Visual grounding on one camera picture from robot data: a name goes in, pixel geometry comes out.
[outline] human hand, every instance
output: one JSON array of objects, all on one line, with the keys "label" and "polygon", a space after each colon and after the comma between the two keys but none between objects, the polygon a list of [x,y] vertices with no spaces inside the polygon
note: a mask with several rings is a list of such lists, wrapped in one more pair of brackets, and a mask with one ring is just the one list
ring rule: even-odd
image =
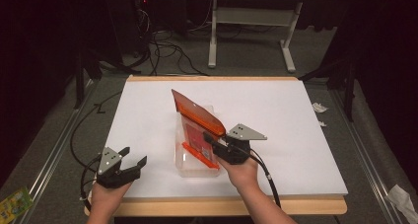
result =
[{"label": "human hand", "polygon": [[231,183],[238,191],[245,188],[259,188],[257,180],[258,164],[251,158],[239,165],[231,165],[220,157],[218,162],[227,170]]},{"label": "human hand", "polygon": [[92,208],[88,224],[107,223],[113,213],[119,207],[123,196],[131,187],[132,183],[118,188],[105,188],[98,183],[93,184]]}]

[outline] table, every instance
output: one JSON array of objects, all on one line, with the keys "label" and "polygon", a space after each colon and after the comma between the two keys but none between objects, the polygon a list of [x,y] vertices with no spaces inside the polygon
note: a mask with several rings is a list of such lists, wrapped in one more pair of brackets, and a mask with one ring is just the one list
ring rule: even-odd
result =
[{"label": "table", "polygon": [[[272,86],[278,89],[277,92],[271,91]],[[232,121],[237,114],[249,109],[253,112],[252,109],[265,104],[265,100],[279,107],[267,107],[264,115],[255,112],[251,116],[247,113],[245,117],[240,117],[240,122],[246,125],[251,123],[268,136],[267,141],[260,142],[265,144],[254,141],[251,142],[251,147],[269,167],[281,196],[283,209],[289,214],[343,214],[347,211],[344,200],[347,189],[321,133],[302,82],[295,78],[280,77],[130,77],[125,84],[105,146],[115,151],[125,146],[131,147],[132,154],[123,158],[121,169],[136,164],[136,160],[144,155],[148,156],[148,164],[142,169],[141,179],[126,194],[115,216],[248,215],[225,171],[218,178],[192,180],[185,180],[176,173],[173,163],[175,107],[171,90],[168,90],[171,87],[185,92],[192,100],[197,99],[193,100],[196,103],[212,103],[215,114],[218,113],[217,116],[227,130],[232,128],[232,123],[237,122]],[[232,105],[231,102],[243,105],[242,102],[245,101],[245,97],[229,97],[230,93],[238,92],[234,92],[234,88],[244,90],[243,95],[250,96],[251,100],[245,107],[234,107],[227,112],[226,108]],[[260,92],[263,88],[270,90]],[[278,102],[280,97],[285,97],[286,100]],[[301,103],[283,107],[296,101]],[[281,121],[287,121],[285,114],[293,119],[272,128],[265,121],[268,120],[267,117],[274,117],[276,112],[282,114]],[[280,135],[283,146],[272,145],[277,141],[278,132],[273,133],[277,130],[283,132]],[[294,136],[295,133],[307,130],[313,133]],[[280,161],[274,162],[278,153],[281,153]],[[259,174],[261,188],[270,194],[266,178]],[[194,187],[203,187],[204,193]]]},{"label": "table", "polygon": [[216,27],[218,23],[246,24],[263,26],[282,26],[287,28],[285,39],[280,40],[280,48],[290,73],[296,71],[295,64],[290,53],[289,45],[301,14],[303,2],[297,2],[295,9],[271,10],[250,8],[218,7],[217,0],[212,1],[212,32],[209,44],[209,68],[216,67],[217,38]]}]

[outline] black cable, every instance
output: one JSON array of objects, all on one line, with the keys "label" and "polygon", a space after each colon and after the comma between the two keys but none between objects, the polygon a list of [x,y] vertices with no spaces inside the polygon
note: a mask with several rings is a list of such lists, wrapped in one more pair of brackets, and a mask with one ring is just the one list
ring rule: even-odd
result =
[{"label": "black cable", "polygon": [[95,182],[95,181],[96,181],[96,179],[91,179],[89,181],[86,181],[86,182],[83,183],[83,187],[85,187],[88,183],[92,183],[92,182]]},{"label": "black cable", "polygon": [[73,157],[74,157],[74,159],[82,166],[82,167],[84,167],[84,168],[88,168],[88,170],[90,170],[90,171],[92,171],[92,172],[95,172],[93,169],[91,169],[91,168],[89,168],[89,167],[87,167],[87,165],[86,164],[84,164],[78,157],[77,157],[77,155],[76,155],[76,153],[75,153],[75,151],[74,151],[74,136],[75,136],[75,134],[76,134],[76,131],[77,131],[77,129],[80,127],[80,125],[83,123],[83,121],[92,113],[92,112],[94,112],[97,108],[101,108],[102,107],[102,105],[105,103],[105,102],[107,102],[108,100],[110,100],[110,99],[112,99],[113,97],[115,97],[115,96],[117,96],[117,95],[119,95],[119,94],[121,94],[122,93],[122,91],[120,91],[120,92],[117,92],[117,93],[115,93],[115,94],[113,94],[113,95],[111,95],[110,97],[108,97],[108,98],[106,98],[106,99],[104,99],[103,101],[101,101],[99,104],[95,104],[95,106],[90,110],[90,111],[88,111],[84,116],[83,116],[83,118],[82,119],[80,119],[80,121],[77,123],[77,125],[75,126],[75,128],[74,128],[74,130],[73,130],[73,132],[71,133],[71,137],[70,137],[70,151],[71,151],[71,154],[73,155]]},{"label": "black cable", "polygon": [[258,156],[258,154],[254,151],[254,150],[252,150],[251,149],[251,151],[253,151],[259,158],[257,158],[257,157],[255,157],[255,156],[253,156],[252,154],[250,154],[250,153],[247,153],[245,150],[243,150],[242,148],[240,148],[240,147],[237,147],[237,146],[235,146],[235,145],[233,145],[233,144],[229,144],[228,145],[228,147],[231,147],[231,148],[233,148],[233,149],[237,149],[237,150],[239,150],[240,152],[242,152],[242,153],[244,153],[244,154],[246,154],[249,158],[251,158],[252,160],[254,160],[255,162],[257,162],[259,165],[260,165],[260,167],[262,168],[262,170],[264,171],[264,174],[265,174],[265,177],[267,178],[267,180],[268,180],[268,183],[270,184],[270,187],[271,187],[271,191],[273,192],[273,197],[274,197],[274,201],[276,202],[276,205],[277,206],[279,206],[280,208],[282,207],[282,205],[281,205],[281,203],[280,203],[280,198],[279,198],[279,194],[278,194],[278,192],[277,192],[277,189],[276,189],[276,185],[274,184],[274,182],[273,182],[273,179],[271,178],[271,175],[270,175],[270,173],[268,172],[268,170],[267,170],[267,167],[265,166],[265,164],[264,164],[264,162],[262,161],[262,159]]},{"label": "black cable", "polygon": [[[191,62],[191,59],[187,56],[187,54],[185,54],[185,52],[182,50],[182,48],[181,48],[180,46],[178,46],[178,45],[176,45],[176,44],[173,44],[173,43],[171,43],[171,42],[169,42],[169,41],[166,41],[166,40],[162,40],[161,42],[156,43],[156,44],[159,46],[158,50],[160,50],[161,48],[170,48],[170,49],[172,49],[172,50],[173,50],[172,52],[170,52],[170,53],[169,53],[169,54],[167,54],[167,55],[161,55],[161,54],[159,54],[159,55],[158,55],[159,57],[169,57],[169,56],[174,55],[176,52],[179,52],[179,53],[180,53],[180,57],[179,57],[179,58],[178,58],[178,60],[177,60],[177,66],[178,66],[178,69],[179,69],[181,72],[183,72],[184,74],[188,74],[188,75],[196,75],[196,74],[197,74],[197,75],[209,76],[208,74],[201,72],[200,70],[198,70],[197,68],[195,68],[195,67],[193,66],[193,63]],[[196,71],[196,73],[187,72],[187,71],[184,71],[184,70],[181,68],[180,61],[181,61],[181,59],[182,59],[183,57],[185,57],[185,58],[187,59],[187,61],[188,61],[189,65],[190,65],[190,67],[191,67],[194,71]]]},{"label": "black cable", "polygon": [[151,63],[151,66],[153,67],[153,71],[151,71],[151,73],[149,74],[149,76],[151,76],[153,74],[155,76],[157,76],[157,67],[158,67],[158,64],[160,62],[160,46],[157,44],[156,36],[157,36],[157,34],[154,34],[153,35],[153,41],[151,41],[150,43],[152,43],[152,44],[154,44],[156,46],[156,49],[154,50],[154,54],[157,55],[157,62],[156,62],[156,64],[154,64],[153,63],[153,59],[152,59],[152,57],[150,55],[150,63]]},{"label": "black cable", "polygon": [[278,26],[268,26],[265,30],[256,30],[255,28],[254,29],[249,29],[249,28],[246,28],[246,27],[241,26],[241,25],[239,25],[239,27],[241,29],[245,30],[245,31],[258,33],[258,34],[265,34],[265,33],[271,32],[271,31],[279,28]]},{"label": "black cable", "polygon": [[[111,58],[105,56],[104,54],[101,54],[101,53],[97,52],[94,49],[88,48],[87,51],[92,56],[94,56],[95,58],[104,60],[105,62],[109,63],[111,66],[115,67],[116,69],[118,69],[120,71],[123,71],[125,73],[134,74],[134,75],[141,74],[141,71],[140,70],[134,70],[133,67],[136,67],[136,66],[144,63],[150,57],[150,49],[147,48],[143,52],[142,57],[139,60],[137,60],[136,62],[134,62],[130,65],[124,65],[122,63],[119,63],[119,62],[116,62],[116,61],[112,60]],[[105,67],[103,65],[101,65],[101,68],[109,70],[108,67]]]},{"label": "black cable", "polygon": [[207,24],[209,17],[210,17],[210,13],[212,12],[212,0],[209,0],[209,7],[208,7],[208,12],[206,14],[205,19],[203,20],[202,24],[200,24],[199,26],[197,26],[194,29],[189,29],[187,30],[188,33],[193,33],[194,31],[198,31],[201,29],[205,29],[206,27],[211,26],[212,24]]},{"label": "black cable", "polygon": [[86,165],[86,167],[83,170],[83,174],[81,176],[80,179],[80,196],[81,196],[81,200],[84,202],[84,205],[86,206],[86,208],[90,211],[92,209],[92,204],[89,202],[89,199],[87,197],[87,193],[84,191],[84,186],[87,184],[84,182],[84,178],[86,176],[86,173],[91,170],[91,166],[93,166],[93,164],[97,163],[98,161],[100,161],[102,159],[102,154],[99,154],[95,159],[93,159],[88,165]]},{"label": "black cable", "polygon": [[341,222],[339,221],[338,217],[334,215],[334,219],[337,222],[337,224],[341,224]]},{"label": "black cable", "polygon": [[211,25],[206,25],[204,27],[201,27],[199,29],[191,30],[189,33],[191,35],[197,36],[197,37],[206,37],[212,34],[212,29],[209,28]]},{"label": "black cable", "polygon": [[[222,24],[222,25],[220,25],[220,27],[222,26],[222,27],[228,27],[230,24]],[[218,37],[218,38],[223,38],[223,39],[232,39],[232,38],[235,38],[235,37],[237,37],[237,36],[239,36],[240,35],[240,33],[243,31],[243,29],[242,28],[232,28],[232,31],[234,31],[234,30],[236,30],[236,29],[238,29],[238,32],[237,33],[235,33],[233,36],[231,36],[231,37],[222,37],[221,35],[219,35],[219,33],[221,32],[221,31],[217,31],[217,33],[216,33],[216,37]]]},{"label": "black cable", "polygon": [[[170,38],[173,37],[173,32],[174,32],[174,30],[165,30],[165,29],[162,29],[162,30],[159,30],[159,31],[155,31],[155,40],[156,41],[157,40],[160,40],[160,41],[168,40],[168,39],[170,39]],[[157,35],[158,34],[162,34],[162,33],[169,33],[169,35],[167,37],[157,38]]]}]

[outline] transparent container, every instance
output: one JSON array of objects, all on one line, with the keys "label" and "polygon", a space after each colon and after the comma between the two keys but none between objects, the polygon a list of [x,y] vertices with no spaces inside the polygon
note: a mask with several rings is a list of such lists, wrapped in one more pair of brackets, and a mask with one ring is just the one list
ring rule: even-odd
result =
[{"label": "transparent container", "polygon": [[[213,114],[212,107],[204,107],[207,111]],[[183,126],[193,126],[193,121],[183,117],[179,112],[176,117],[175,126],[175,151],[174,151],[174,162],[181,177],[185,178],[209,178],[217,177],[220,174],[220,168],[218,161],[215,159],[212,150],[205,150],[203,153],[210,159],[213,164],[216,164],[218,168],[210,168],[202,161],[193,156],[189,151],[183,147],[183,142],[188,141],[187,134],[184,134],[186,130]]]}]

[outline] white board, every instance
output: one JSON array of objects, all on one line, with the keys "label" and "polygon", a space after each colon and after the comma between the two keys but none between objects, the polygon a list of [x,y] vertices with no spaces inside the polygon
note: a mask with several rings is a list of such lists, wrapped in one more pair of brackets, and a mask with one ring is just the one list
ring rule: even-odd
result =
[{"label": "white board", "polygon": [[[174,165],[172,89],[211,105],[227,131],[237,123],[266,135],[251,141],[279,195],[347,194],[329,146],[300,81],[127,81],[105,146],[130,147],[122,169],[148,163],[125,197],[238,196],[225,170],[216,178],[182,178]],[[261,168],[263,191],[271,189]]]}]

